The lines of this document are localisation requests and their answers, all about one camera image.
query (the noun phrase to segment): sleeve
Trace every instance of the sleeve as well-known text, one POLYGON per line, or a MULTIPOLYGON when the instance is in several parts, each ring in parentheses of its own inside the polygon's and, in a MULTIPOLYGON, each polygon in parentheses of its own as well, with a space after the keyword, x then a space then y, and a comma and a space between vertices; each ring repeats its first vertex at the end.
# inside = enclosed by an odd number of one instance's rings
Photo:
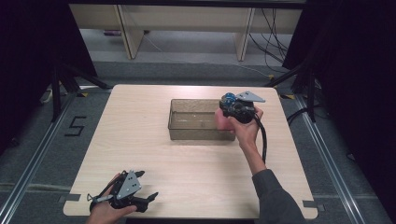
POLYGON ((260 200, 259 224, 306 223, 299 206, 271 170, 262 170, 252 179, 260 200))

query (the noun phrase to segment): black stand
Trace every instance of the black stand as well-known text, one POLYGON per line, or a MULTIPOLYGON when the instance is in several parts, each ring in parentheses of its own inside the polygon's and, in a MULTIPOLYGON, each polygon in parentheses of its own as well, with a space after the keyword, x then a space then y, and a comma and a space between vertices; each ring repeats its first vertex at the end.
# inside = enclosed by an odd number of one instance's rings
POLYGON ((89 76, 82 72, 81 70, 77 69, 72 65, 68 65, 65 63, 56 63, 54 65, 51 86, 52 86, 52 98, 53 98, 53 114, 52 114, 52 122, 55 121, 59 114, 61 113, 61 90, 59 87, 59 82, 62 82, 64 88, 67 92, 79 92, 81 88, 74 80, 72 75, 69 73, 73 73, 73 75, 79 75, 80 77, 84 78, 85 80, 91 82, 92 84, 98 86, 104 90, 111 90, 113 87, 107 85, 106 83, 102 82, 101 80, 97 79, 96 77, 89 76))
POLYGON ((325 21, 323 27, 320 29, 318 36, 315 38, 311 49, 304 61, 291 69, 288 73, 279 78, 269 82, 264 87, 274 87, 275 85, 296 76, 291 89, 294 93, 301 93, 304 87, 308 88, 307 93, 307 106, 302 109, 308 113, 309 118, 315 121, 314 115, 314 99, 315 99, 315 70, 318 69, 319 63, 323 62, 323 55, 329 49, 332 40, 335 38, 336 20, 341 9, 342 0, 338 1, 334 10, 325 21))

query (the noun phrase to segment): desk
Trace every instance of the desk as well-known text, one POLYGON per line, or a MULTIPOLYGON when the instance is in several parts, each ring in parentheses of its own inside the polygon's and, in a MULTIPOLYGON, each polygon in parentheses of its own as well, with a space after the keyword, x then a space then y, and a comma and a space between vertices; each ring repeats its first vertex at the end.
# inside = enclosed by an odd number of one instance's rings
MULTIPOLYGON (((159 192, 146 213, 130 217, 257 218, 259 200, 238 141, 172 141, 167 129, 172 99, 219 99, 226 92, 252 91, 265 98, 256 106, 268 140, 267 166, 295 199, 305 218, 315 218, 313 201, 288 123, 272 88, 118 85, 93 135, 71 194, 68 216, 88 216, 86 195, 96 195, 115 173, 144 170, 136 196, 159 192)), ((262 139, 257 139, 262 148, 262 139)))

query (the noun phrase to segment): rectangular box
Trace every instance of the rectangular box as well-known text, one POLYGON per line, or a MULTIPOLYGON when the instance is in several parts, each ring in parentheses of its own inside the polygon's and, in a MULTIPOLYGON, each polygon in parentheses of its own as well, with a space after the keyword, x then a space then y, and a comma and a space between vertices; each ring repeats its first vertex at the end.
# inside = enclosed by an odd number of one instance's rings
POLYGON ((171 100, 168 129, 172 140, 228 140, 235 135, 219 131, 215 123, 215 111, 219 100, 171 100))

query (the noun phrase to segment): light wood surface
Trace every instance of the light wood surface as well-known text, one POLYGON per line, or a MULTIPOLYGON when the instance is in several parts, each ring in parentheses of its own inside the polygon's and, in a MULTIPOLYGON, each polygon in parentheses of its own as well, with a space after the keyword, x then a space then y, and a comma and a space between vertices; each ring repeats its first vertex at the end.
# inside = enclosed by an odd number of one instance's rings
MULTIPOLYGON (((300 158, 276 91, 271 88, 118 85, 93 135, 70 191, 79 202, 66 202, 68 216, 88 216, 88 193, 97 195, 122 170, 146 171, 135 196, 159 192, 146 213, 130 217, 257 218, 259 201, 238 141, 172 141, 167 129, 172 99, 220 99, 226 92, 252 91, 266 100, 267 166, 302 208, 315 218, 300 158)), ((262 148, 262 139, 257 139, 262 148)))

